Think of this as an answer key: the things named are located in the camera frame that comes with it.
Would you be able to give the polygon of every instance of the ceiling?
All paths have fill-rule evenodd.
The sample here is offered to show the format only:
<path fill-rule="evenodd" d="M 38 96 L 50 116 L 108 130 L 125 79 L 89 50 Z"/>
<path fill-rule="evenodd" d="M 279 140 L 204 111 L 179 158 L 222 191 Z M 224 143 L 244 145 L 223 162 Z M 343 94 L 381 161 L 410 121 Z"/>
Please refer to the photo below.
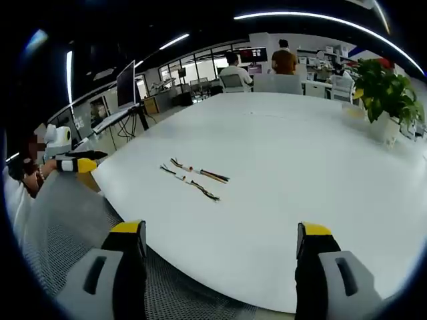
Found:
<path fill-rule="evenodd" d="M 93 81 L 100 71 L 116 67 L 118 72 L 131 60 L 144 59 L 137 68 L 140 72 L 216 43 L 248 38 L 249 33 L 255 32 L 305 33 L 343 40 L 388 57 L 409 74 L 420 77 L 420 72 L 395 50 L 351 27 L 301 17 L 233 19 L 236 15 L 265 11 L 304 11 L 341 18 L 387 37 L 427 70 L 427 55 L 420 51 L 421 40 L 416 38 L 422 21 L 417 2 L 410 0 L 405 6 L 395 7 L 379 2 L 387 13 L 391 35 L 372 11 L 345 0 L 33 1 L 16 8 L 21 24 L 10 39 L 6 38 L 13 56 L 11 66 L 15 67 L 13 89 L 25 92 L 19 103 L 36 105 L 41 114 L 51 115 L 68 102 L 64 74 L 65 54 L 70 50 L 74 52 L 73 96 L 78 97 L 117 75 L 115 72 L 103 81 Z M 46 32 L 48 40 L 23 63 L 17 59 L 19 50 L 38 29 Z M 190 34 L 186 40 L 158 51 L 184 33 Z"/>

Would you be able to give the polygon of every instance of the green leaves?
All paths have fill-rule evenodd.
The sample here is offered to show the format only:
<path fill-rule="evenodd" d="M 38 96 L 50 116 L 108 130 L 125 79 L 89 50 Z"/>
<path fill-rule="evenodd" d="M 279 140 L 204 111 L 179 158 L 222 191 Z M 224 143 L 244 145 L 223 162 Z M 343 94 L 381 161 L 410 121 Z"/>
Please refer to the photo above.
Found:
<path fill-rule="evenodd" d="M 377 120 L 383 111 L 406 125 L 415 120 L 425 122 L 424 108 L 408 78 L 393 74 L 377 60 L 359 60 L 354 69 L 359 74 L 356 88 L 364 91 L 362 100 L 370 122 Z"/>

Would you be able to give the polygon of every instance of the wire bundle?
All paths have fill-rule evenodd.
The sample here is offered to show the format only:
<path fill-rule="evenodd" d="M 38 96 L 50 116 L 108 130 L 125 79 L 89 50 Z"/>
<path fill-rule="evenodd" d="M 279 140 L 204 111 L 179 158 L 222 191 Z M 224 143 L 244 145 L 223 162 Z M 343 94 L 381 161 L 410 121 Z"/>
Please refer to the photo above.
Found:
<path fill-rule="evenodd" d="M 132 118 L 131 132 L 126 129 L 127 122 L 130 118 Z M 120 130 L 117 132 L 117 135 L 119 137 L 126 138 L 126 143 L 135 138 L 136 122 L 135 115 L 129 115 L 124 124 L 122 121 L 119 122 Z"/>
<path fill-rule="evenodd" d="M 209 197 L 210 199 L 212 199 L 214 201 L 219 201 L 220 200 L 219 197 L 216 197 L 215 195 L 211 194 L 208 190 L 206 190 L 205 188 L 203 188 L 201 185 L 199 185 L 196 182 L 194 182 L 194 180 L 191 180 L 191 182 L 189 184 L 195 186 L 196 188 L 198 188 L 201 192 L 203 192 L 203 194 L 206 197 Z"/>
<path fill-rule="evenodd" d="M 164 171 L 166 171 L 168 173 L 171 173 L 175 178 L 177 178 L 177 179 L 179 179 L 181 181 L 184 181 L 185 183 L 188 183 L 189 185 L 193 185 L 194 187 L 198 188 L 206 197 L 208 197 L 208 198 L 210 198 L 210 199 L 212 199 L 214 201 L 219 201 L 220 200 L 219 197 L 216 197 L 215 195 L 213 195 L 212 193 L 210 193 L 208 190 L 206 190 L 205 188 L 203 188 L 201 185 L 199 185 L 198 183 L 196 183 L 194 180 L 191 180 L 191 182 L 187 182 L 187 181 L 185 181 L 185 176 L 182 176 L 182 177 L 177 176 L 176 172 L 174 172 L 172 170 L 169 170 L 169 168 L 166 167 L 165 164 L 161 165 L 160 169 L 162 169 L 162 170 L 164 170 Z"/>
<path fill-rule="evenodd" d="M 184 167 L 181 163 L 178 162 L 178 160 L 176 158 L 175 159 L 171 158 L 171 162 L 173 163 L 173 165 L 175 165 L 178 168 L 181 168 L 181 169 L 186 170 L 188 172 L 195 171 L 196 173 L 199 173 L 200 175 L 205 175 L 206 177 L 209 177 L 213 180 L 216 180 L 216 181 L 219 181 L 222 183 L 227 183 L 230 180 L 230 178 L 224 177 L 223 175 L 218 175 L 216 173 L 212 173 L 212 172 L 209 172 L 209 171 L 206 171 L 203 169 L 198 171 L 198 170 L 195 170 L 193 167 Z"/>

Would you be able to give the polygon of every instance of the man in orange shirt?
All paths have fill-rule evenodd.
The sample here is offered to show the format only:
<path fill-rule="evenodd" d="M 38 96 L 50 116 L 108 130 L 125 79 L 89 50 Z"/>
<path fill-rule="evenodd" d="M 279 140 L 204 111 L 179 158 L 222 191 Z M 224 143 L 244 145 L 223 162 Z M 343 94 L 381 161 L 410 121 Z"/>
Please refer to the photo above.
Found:
<path fill-rule="evenodd" d="M 295 75 L 296 64 L 298 60 L 296 56 L 289 50 L 287 40 L 279 40 L 280 50 L 273 53 L 272 68 L 278 75 Z"/>

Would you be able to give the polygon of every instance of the desk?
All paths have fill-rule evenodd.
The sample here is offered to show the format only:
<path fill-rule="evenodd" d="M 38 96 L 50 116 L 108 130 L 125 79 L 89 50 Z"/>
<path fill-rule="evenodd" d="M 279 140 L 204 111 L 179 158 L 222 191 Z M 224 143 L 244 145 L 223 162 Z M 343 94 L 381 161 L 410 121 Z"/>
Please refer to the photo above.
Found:
<path fill-rule="evenodd" d="M 142 106 L 136 105 L 134 107 L 119 110 L 118 112 L 106 117 L 102 122 L 98 123 L 98 125 L 93 128 L 93 132 L 98 135 L 108 127 L 115 125 L 117 122 L 121 121 L 132 113 L 137 113 L 139 115 L 139 120 L 141 120 L 144 130 L 148 130 L 148 124 L 147 120 L 145 119 L 145 115 L 143 114 Z"/>
<path fill-rule="evenodd" d="M 226 93 L 153 126 L 93 176 L 122 218 L 147 221 L 147 244 L 186 275 L 234 299 L 295 312 L 300 221 L 330 228 L 374 274 L 383 298 L 404 283 L 427 226 L 426 162 L 410 147 L 387 151 L 351 129 L 337 101 Z M 230 182 L 179 171 L 171 157 Z"/>
<path fill-rule="evenodd" d="M 318 85 L 319 87 L 325 87 L 325 89 L 332 89 L 332 84 L 326 83 L 326 82 L 303 80 L 303 81 L 301 81 L 301 83 L 303 83 L 303 84 L 309 83 L 310 85 Z"/>

